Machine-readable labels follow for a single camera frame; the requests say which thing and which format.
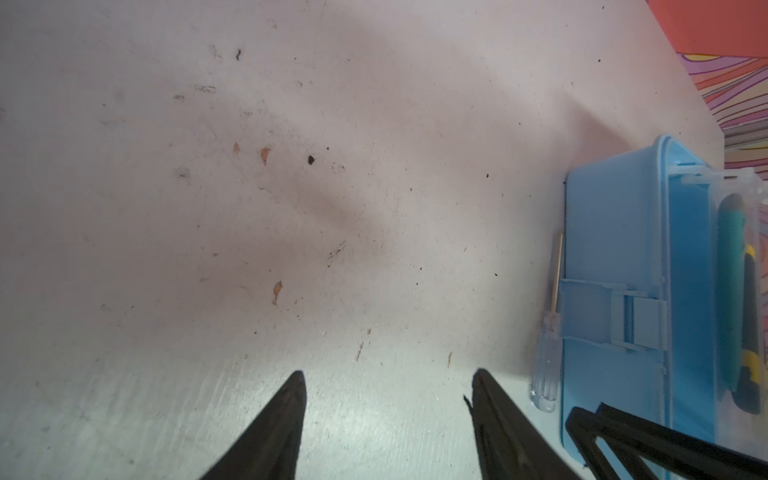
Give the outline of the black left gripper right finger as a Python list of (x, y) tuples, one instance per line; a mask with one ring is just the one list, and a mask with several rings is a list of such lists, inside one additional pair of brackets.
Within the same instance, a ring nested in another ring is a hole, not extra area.
[(487, 370), (474, 373), (472, 397), (465, 403), (484, 480), (579, 477)]

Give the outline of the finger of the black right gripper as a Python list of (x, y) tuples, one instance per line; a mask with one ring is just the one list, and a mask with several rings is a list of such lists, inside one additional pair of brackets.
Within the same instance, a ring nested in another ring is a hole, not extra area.
[(654, 463), (686, 479), (765, 479), (767, 463), (653, 423), (607, 404), (575, 407), (566, 431), (597, 479), (619, 475), (598, 446), (603, 440), (633, 479), (654, 479)]

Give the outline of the yellow black utility knife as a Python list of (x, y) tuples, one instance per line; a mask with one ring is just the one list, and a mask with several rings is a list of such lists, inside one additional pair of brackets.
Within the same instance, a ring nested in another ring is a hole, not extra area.
[(756, 287), (756, 251), (747, 245), (744, 253), (744, 297), (741, 365), (734, 403), (744, 412), (760, 415), (762, 411), (762, 367), (759, 353), (758, 297)]

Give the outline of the clear handled small screwdriver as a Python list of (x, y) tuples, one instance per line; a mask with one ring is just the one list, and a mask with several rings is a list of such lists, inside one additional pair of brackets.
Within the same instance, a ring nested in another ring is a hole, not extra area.
[(547, 308), (542, 313), (531, 398), (534, 406), (545, 413), (555, 411), (560, 398), (562, 377), (562, 318), (558, 310), (560, 280), (564, 258), (564, 231), (556, 236), (552, 255), (551, 288)]

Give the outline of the blue plastic tool box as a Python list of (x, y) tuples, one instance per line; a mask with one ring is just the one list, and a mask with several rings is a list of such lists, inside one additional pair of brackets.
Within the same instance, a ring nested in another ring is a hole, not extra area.
[[(671, 136), (572, 170), (565, 187), (563, 414), (604, 403), (767, 456), (767, 184)], [(733, 401), (744, 253), (756, 251), (762, 411)]]

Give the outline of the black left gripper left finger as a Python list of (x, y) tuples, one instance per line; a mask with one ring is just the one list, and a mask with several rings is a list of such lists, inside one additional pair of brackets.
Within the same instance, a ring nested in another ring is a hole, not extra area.
[(305, 376), (293, 372), (205, 479), (294, 479), (307, 405)]

